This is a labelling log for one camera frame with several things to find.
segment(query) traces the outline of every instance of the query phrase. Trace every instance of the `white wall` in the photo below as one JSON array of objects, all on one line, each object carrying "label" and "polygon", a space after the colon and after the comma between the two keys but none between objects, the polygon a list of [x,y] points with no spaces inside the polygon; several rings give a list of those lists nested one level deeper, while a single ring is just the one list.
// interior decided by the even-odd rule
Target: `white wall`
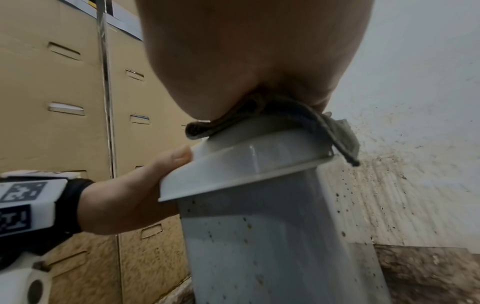
[{"label": "white wall", "polygon": [[480,253],[480,1],[377,0],[327,111],[375,242]]}]

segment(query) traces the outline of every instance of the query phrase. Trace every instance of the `black and white pattern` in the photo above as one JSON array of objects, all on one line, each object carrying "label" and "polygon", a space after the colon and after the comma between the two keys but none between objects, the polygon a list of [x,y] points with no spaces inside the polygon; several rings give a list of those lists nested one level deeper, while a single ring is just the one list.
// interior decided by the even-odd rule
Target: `black and white pattern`
[{"label": "black and white pattern", "polygon": [[0,235],[29,230],[32,227],[30,205],[0,209]]},{"label": "black and white pattern", "polygon": [[35,200],[47,182],[16,183],[0,198],[0,203],[13,203]]}]

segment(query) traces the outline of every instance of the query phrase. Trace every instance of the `hand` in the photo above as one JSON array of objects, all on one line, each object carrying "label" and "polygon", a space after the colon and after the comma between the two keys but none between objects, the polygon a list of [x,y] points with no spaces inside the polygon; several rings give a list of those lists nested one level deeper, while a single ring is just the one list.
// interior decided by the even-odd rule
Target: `hand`
[{"label": "hand", "polygon": [[183,146],[124,176],[90,185],[80,196],[78,224],[83,231],[107,235],[143,228],[178,214],[176,202],[157,202],[160,181],[191,159],[190,147]]}]

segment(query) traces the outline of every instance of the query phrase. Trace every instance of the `vertical gap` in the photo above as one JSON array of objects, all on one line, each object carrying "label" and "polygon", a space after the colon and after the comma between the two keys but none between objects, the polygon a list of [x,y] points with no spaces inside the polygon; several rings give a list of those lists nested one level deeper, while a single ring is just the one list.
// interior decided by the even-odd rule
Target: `vertical gap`
[{"label": "vertical gap", "polygon": [[[103,71],[103,88],[104,88],[104,104],[105,104],[105,118],[106,118],[106,133],[108,142],[108,158],[110,164],[110,177],[117,177],[117,155],[115,150],[115,131],[114,131],[114,110],[112,105],[112,90],[110,86],[110,63],[108,56],[108,42],[107,42],[107,18],[108,7],[112,7],[112,0],[97,0],[96,1],[96,21],[98,36],[100,39],[100,55]],[[122,279],[122,263],[120,251],[120,236],[115,235],[115,246],[117,253],[117,270],[118,270],[118,284],[120,288],[120,303],[124,302],[124,289]]]}]

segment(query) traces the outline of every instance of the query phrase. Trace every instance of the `cloth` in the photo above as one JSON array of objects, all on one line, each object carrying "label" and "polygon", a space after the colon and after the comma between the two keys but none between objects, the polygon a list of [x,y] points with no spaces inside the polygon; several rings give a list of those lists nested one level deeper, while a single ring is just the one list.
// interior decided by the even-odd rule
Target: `cloth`
[{"label": "cloth", "polygon": [[325,114],[317,113],[303,103],[274,95],[251,94],[215,121],[189,123],[185,128],[185,134],[190,139],[212,136],[240,120],[260,115],[293,120],[318,136],[319,140],[330,141],[352,166],[360,165],[358,161],[360,144],[346,120],[334,120]]}]

